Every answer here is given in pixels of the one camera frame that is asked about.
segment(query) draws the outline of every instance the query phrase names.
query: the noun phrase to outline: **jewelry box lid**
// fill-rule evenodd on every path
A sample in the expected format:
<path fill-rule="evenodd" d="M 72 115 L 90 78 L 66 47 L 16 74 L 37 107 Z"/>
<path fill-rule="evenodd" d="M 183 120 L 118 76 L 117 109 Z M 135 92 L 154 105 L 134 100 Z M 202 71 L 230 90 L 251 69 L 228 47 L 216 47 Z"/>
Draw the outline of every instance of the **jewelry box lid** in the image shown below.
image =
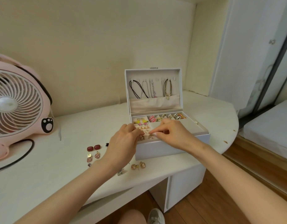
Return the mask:
<path fill-rule="evenodd" d="M 180 68 L 127 69 L 125 84 L 132 116 L 183 110 Z"/>

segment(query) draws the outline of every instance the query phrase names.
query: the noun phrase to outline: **person's left arm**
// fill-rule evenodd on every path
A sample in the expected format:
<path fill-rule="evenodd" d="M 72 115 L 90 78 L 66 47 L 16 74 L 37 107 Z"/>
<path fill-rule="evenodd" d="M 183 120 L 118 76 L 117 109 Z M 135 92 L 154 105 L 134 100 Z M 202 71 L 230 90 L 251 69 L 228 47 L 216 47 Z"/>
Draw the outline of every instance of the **person's left arm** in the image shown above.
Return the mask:
<path fill-rule="evenodd" d="M 29 211 L 15 224 L 69 223 L 89 197 L 135 154 L 137 138 L 144 132 L 133 124 L 124 124 L 110 139 L 109 146 L 100 160 L 63 188 Z"/>

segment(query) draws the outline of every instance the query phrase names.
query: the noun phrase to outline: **person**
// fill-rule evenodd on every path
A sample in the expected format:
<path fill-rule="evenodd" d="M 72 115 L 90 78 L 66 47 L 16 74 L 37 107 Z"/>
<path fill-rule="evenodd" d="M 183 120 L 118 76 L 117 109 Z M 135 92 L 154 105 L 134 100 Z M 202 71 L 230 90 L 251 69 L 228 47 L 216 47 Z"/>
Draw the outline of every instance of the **person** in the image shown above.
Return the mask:
<path fill-rule="evenodd" d="M 211 146 L 194 137 L 180 121 L 163 119 L 157 128 L 150 131 L 150 134 L 198 159 L 228 192 L 252 224 L 287 224 L 287 202 L 283 198 Z M 109 146 L 100 160 L 95 161 L 85 172 L 15 223 L 69 223 L 95 190 L 130 162 L 141 135 L 144 135 L 144 132 L 136 129 L 133 124 L 124 124 L 110 139 Z M 146 223 L 139 211 L 128 211 L 119 221 L 119 224 L 133 223 Z M 164 216 L 158 209 L 153 209 L 147 223 L 164 224 Z"/>

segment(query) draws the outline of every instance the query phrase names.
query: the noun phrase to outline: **shoe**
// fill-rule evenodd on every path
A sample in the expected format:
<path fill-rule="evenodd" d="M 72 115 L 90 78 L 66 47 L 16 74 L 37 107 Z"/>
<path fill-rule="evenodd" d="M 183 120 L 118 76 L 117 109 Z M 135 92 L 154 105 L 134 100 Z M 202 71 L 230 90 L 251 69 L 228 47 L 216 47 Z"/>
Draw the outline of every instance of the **shoe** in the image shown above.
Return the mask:
<path fill-rule="evenodd" d="M 165 224 L 163 213 L 158 208 L 152 209 L 147 224 Z"/>

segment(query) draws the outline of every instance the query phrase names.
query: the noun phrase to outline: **fan center cap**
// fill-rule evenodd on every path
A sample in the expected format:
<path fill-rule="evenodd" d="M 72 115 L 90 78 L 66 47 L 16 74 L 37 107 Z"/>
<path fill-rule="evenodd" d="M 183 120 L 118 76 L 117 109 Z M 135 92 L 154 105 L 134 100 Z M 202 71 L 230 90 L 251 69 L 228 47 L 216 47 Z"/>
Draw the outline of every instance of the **fan center cap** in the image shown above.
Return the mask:
<path fill-rule="evenodd" d="M 8 96 L 0 97 L 0 112 L 12 112 L 17 108 L 17 101 Z"/>

